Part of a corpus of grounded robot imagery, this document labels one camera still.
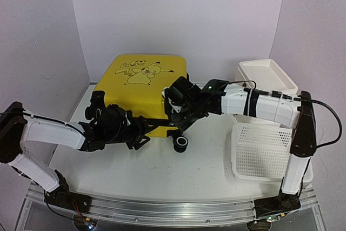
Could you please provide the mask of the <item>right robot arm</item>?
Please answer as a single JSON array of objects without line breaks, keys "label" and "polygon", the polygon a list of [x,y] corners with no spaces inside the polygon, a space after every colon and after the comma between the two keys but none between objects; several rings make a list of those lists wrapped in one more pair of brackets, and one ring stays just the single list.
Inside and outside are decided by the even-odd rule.
[{"label": "right robot arm", "polygon": [[268,219],[300,208],[303,179],[317,149],[315,114],[308,92],[288,96],[223,80],[210,80],[199,88],[179,77],[164,88],[162,95],[165,113],[181,132],[209,114],[249,116],[292,129],[288,165],[279,193],[255,200],[254,209],[257,219]]}]

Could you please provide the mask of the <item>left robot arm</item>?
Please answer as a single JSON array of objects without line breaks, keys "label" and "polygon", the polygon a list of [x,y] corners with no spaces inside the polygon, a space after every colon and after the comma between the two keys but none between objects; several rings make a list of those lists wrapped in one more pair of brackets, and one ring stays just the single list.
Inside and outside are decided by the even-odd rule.
[{"label": "left robot arm", "polygon": [[118,105],[97,109],[90,122],[68,123],[26,111],[21,102],[13,102],[1,113],[1,163],[34,181],[46,192],[44,201],[60,208],[88,213],[91,196],[70,190],[58,170],[38,162],[25,146],[28,142],[56,144],[83,152],[102,150],[107,144],[125,143],[138,150],[150,141],[148,133],[168,127],[168,119],[134,117]]}]

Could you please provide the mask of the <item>yellow cartoon print suitcase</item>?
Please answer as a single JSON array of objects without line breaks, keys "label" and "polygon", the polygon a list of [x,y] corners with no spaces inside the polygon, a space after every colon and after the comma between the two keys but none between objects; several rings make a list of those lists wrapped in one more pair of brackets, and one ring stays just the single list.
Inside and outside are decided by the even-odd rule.
[{"label": "yellow cartoon print suitcase", "polygon": [[[121,130],[126,126],[125,112],[133,117],[168,119],[164,111],[163,89],[179,77],[187,77],[185,58],[177,55],[122,54],[107,68],[85,109],[88,123],[83,124],[86,140],[81,151],[102,150],[107,144],[123,143]],[[146,136],[168,137],[177,128],[158,127]]]}]

